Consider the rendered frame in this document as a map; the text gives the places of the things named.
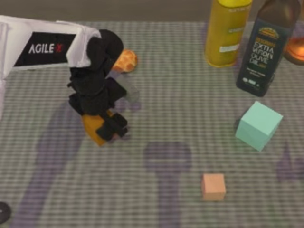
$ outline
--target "bottle label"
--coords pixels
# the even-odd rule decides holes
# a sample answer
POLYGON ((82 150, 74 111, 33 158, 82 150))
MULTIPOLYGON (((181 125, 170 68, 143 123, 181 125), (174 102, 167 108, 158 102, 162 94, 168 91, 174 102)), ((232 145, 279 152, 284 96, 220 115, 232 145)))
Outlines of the bottle label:
POLYGON ((238 81, 258 91, 267 90, 282 59, 292 30, 257 19, 244 55, 238 81))
POLYGON ((221 46, 219 48, 220 53, 230 52, 230 51, 236 51, 239 48, 239 44, 231 45, 231 46, 221 46))

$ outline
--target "green cube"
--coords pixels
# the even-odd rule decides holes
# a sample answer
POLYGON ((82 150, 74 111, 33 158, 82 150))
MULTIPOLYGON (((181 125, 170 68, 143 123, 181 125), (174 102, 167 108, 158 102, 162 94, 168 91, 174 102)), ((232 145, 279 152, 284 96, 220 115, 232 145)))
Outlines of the green cube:
POLYGON ((281 114, 256 101, 241 118, 236 137, 262 151, 282 119, 281 114))

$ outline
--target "orange object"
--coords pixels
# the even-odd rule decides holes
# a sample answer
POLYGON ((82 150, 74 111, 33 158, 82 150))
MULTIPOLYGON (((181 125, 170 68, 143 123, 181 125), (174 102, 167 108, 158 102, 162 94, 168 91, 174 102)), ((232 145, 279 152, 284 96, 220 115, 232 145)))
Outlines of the orange object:
POLYGON ((285 58, 296 65, 304 65, 304 37, 288 41, 285 58))
POLYGON ((112 69, 120 73, 130 73, 131 71, 134 71, 136 65, 136 54, 131 50, 123 50, 112 69))
POLYGON ((98 145, 102 146, 106 143, 106 140, 99 137, 99 135, 96 133, 96 130, 102 127, 104 124, 103 118, 101 118, 99 115, 83 115, 81 116, 82 123, 84 126, 84 129, 86 133, 92 138, 92 140, 98 145))
POLYGON ((226 195, 224 175, 221 173, 203 174, 202 193, 204 201, 222 201, 226 195))

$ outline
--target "yellow can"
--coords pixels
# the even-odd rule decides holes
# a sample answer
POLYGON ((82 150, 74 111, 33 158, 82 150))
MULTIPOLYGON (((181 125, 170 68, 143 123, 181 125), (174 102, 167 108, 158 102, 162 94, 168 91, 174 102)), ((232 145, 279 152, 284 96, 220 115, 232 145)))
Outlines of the yellow can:
POLYGON ((252 0, 213 0, 205 46, 213 67, 234 65, 252 0))

